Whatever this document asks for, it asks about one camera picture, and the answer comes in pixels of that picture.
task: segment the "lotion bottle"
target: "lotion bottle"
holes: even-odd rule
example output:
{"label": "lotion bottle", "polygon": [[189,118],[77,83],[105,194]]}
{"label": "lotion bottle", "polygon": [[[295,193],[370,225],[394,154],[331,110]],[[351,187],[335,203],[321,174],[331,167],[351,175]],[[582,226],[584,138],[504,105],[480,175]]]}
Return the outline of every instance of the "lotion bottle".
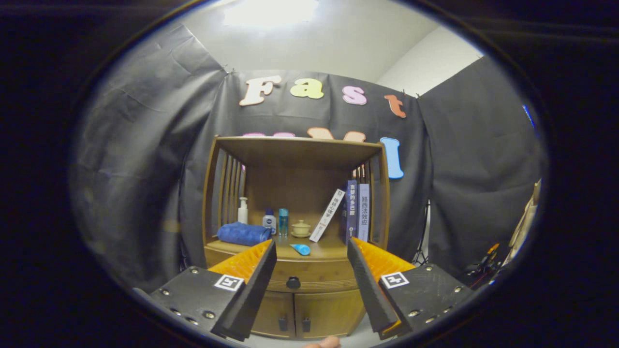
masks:
{"label": "lotion bottle", "polygon": [[238,209],[238,222],[247,224],[247,197],[239,197],[241,207]]}
{"label": "lotion bottle", "polygon": [[277,220],[275,219],[275,216],[273,215],[273,209],[268,208],[266,213],[264,214],[264,217],[262,218],[262,227],[270,228],[271,235],[274,235],[277,231],[276,221]]}

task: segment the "black fabric curtain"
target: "black fabric curtain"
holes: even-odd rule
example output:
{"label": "black fabric curtain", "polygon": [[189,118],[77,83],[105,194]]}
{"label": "black fabric curtain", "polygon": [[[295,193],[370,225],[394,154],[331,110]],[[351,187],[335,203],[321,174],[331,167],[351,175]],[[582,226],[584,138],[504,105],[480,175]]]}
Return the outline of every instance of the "black fabric curtain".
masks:
{"label": "black fabric curtain", "polygon": [[[310,137],[319,127],[343,139],[355,131],[365,142],[400,143],[404,177],[390,181],[388,250],[411,260],[430,198],[430,260],[457,273],[509,240],[540,176],[522,103],[488,62],[417,99],[318,72],[225,72],[186,28],[161,33],[116,65],[85,110],[72,167],[76,217],[119,280],[151,291],[179,268],[180,240],[188,261],[206,266],[202,195],[216,134]],[[247,80],[276,75],[282,81],[262,103],[239,105]],[[292,95],[301,78],[320,81],[324,96]],[[345,86],[363,89],[367,102],[345,102]],[[385,95],[402,102],[405,118]]]}
{"label": "black fabric curtain", "polygon": [[490,58],[418,101],[433,169],[428,253],[458,276],[495,243],[509,243],[542,175],[540,143],[522,98]]}

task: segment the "small blue bottle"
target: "small blue bottle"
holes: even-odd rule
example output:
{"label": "small blue bottle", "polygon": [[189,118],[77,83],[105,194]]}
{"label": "small blue bottle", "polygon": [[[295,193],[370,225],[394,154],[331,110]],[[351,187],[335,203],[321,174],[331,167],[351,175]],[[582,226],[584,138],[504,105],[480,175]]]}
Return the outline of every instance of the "small blue bottle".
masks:
{"label": "small blue bottle", "polygon": [[279,236],[288,237],[288,209],[279,209]]}

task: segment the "floor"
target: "floor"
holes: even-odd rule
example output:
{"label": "floor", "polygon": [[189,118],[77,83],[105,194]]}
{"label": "floor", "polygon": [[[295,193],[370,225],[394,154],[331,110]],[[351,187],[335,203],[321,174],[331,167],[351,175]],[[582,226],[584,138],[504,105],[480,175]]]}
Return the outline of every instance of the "floor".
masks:
{"label": "floor", "polygon": [[[230,341],[234,341],[235,343],[239,343],[243,346],[249,348],[303,348],[305,345],[310,343],[318,343],[320,340],[307,340],[307,341],[292,341],[286,339],[272,339],[264,336],[251,335],[244,342],[239,342],[233,339],[229,339]],[[354,332],[346,337],[340,337],[340,343],[342,344],[342,348],[354,347],[354,348],[370,348],[378,345],[379,343],[383,343],[385,341],[380,341],[378,339],[378,334],[372,332],[372,327],[370,326],[370,321],[368,319],[368,315],[366,314],[359,326],[357,326]]]}

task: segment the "white wall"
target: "white wall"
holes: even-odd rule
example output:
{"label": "white wall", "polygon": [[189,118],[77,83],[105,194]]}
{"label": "white wall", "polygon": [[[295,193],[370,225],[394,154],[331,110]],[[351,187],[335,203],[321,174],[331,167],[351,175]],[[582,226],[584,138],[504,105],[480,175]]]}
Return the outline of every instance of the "white wall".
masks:
{"label": "white wall", "polygon": [[411,48],[377,84],[406,94],[423,95],[483,54],[444,27],[438,27]]}

